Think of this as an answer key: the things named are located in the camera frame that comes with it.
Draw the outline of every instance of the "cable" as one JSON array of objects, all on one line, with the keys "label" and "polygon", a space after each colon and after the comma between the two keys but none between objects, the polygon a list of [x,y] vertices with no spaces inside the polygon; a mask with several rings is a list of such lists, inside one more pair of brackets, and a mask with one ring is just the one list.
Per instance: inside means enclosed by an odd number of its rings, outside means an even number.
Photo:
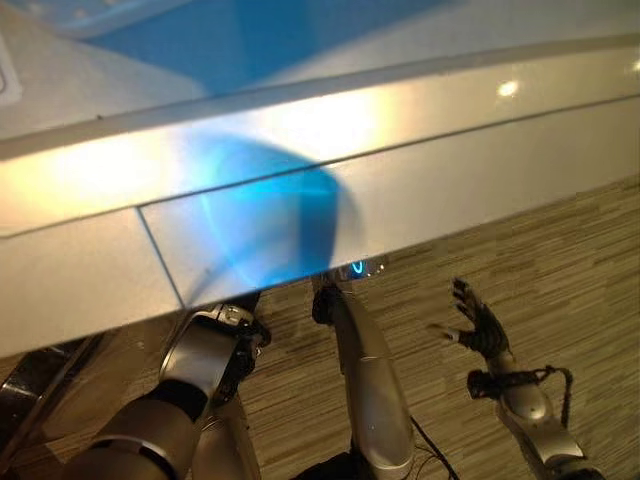
[{"label": "cable", "polygon": [[438,458],[435,455],[429,455],[421,464],[420,464],[420,468],[418,468],[418,471],[416,472],[416,476],[414,477],[414,480],[418,480],[420,478],[420,472],[422,472],[422,469],[429,463],[430,460],[433,460],[434,458]]},{"label": "cable", "polygon": [[536,375],[542,373],[538,377],[538,384],[544,382],[549,375],[560,372],[564,376],[564,396],[562,399],[562,413],[560,415],[560,423],[566,429],[569,428],[569,413],[571,411],[571,387],[573,385],[573,374],[567,368],[556,368],[547,365],[545,368],[539,368],[533,371]]},{"label": "cable", "polygon": [[440,449],[437,447],[437,445],[435,443],[433,443],[433,440],[431,440],[429,438],[429,436],[425,433],[425,431],[422,429],[422,427],[420,426],[420,424],[416,421],[416,419],[413,417],[413,415],[411,416],[411,423],[413,423],[413,426],[416,428],[416,430],[418,430],[418,433],[420,434],[420,436],[422,437],[422,439],[427,442],[427,445],[429,445],[429,447],[431,447],[431,450],[433,450],[434,455],[436,456],[436,458],[438,460],[440,460],[440,463],[442,463],[442,465],[445,466],[445,468],[448,470],[449,472],[449,477],[452,480],[460,480],[460,477],[458,477],[458,474],[456,473],[456,471],[453,469],[453,467],[451,466],[451,464],[449,463],[449,461],[447,460],[447,457],[445,457],[442,452],[440,451]]}]

